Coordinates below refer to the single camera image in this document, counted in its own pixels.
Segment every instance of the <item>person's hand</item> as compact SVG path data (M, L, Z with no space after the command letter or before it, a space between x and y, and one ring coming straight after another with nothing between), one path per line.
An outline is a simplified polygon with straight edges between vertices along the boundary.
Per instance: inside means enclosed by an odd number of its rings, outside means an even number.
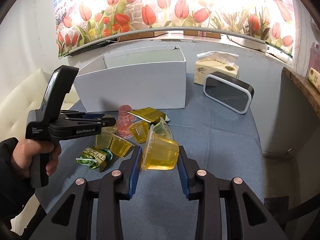
M24 139L18 142L11 155L11 163L18 174L30 178L32 157L37 154L52 152L52 159L47 163L47 175L51 176L57 169L58 156L61 153L60 144L54 149L51 142Z

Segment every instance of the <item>blue gripper pad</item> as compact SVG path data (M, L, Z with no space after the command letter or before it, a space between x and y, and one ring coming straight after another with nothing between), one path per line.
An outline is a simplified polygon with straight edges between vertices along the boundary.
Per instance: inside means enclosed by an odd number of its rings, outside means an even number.
M137 188L140 169L141 169L141 162L142 162L142 148L139 147L138 153L137 153L136 158L134 160L134 164L133 164L133 167L132 167L130 178L129 178L128 197L130 199L132 199L133 194L136 193L136 188Z
M186 171L186 167L183 163L182 157L179 153L178 156L178 162L177 162L179 177L181 181L182 191L184 195L186 195L186 198L190 197L190 191L189 191L189 181L188 181L188 175Z
M82 118L83 119L94 119L94 118L101 118L104 116L105 116L105 114L103 114L103 113L86 113Z

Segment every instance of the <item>green snack wrapper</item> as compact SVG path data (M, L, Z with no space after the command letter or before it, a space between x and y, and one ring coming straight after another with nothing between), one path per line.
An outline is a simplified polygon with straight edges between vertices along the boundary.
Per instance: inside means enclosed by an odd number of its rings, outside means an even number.
M103 172L107 163L112 160L112 153L108 149L87 147L80 158L76 158L77 163L88 166L91 170L99 168Z

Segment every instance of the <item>wooden counter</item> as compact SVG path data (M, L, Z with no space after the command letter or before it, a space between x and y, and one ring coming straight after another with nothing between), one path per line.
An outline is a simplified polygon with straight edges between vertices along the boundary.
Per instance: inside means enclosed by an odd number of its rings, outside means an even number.
M316 89L308 82L308 80L295 73L293 70L284 67L282 72L297 86L302 94L307 98L313 109L316 111L320 119L320 94Z

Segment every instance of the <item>pink jelly cup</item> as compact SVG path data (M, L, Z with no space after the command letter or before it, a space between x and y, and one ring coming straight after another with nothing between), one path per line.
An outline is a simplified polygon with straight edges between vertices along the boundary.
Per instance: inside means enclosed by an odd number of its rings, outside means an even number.
M121 117L126 116L130 119L131 122L134 122L137 119L137 117L132 114L129 114L129 112L131 112L131 111L132 111L132 108L129 105L120 106L119 107L119 116L121 116Z
M117 128L118 134L122 138L130 138L132 137L132 133L129 130L129 126L132 125L132 121L127 116L119 116L117 120Z

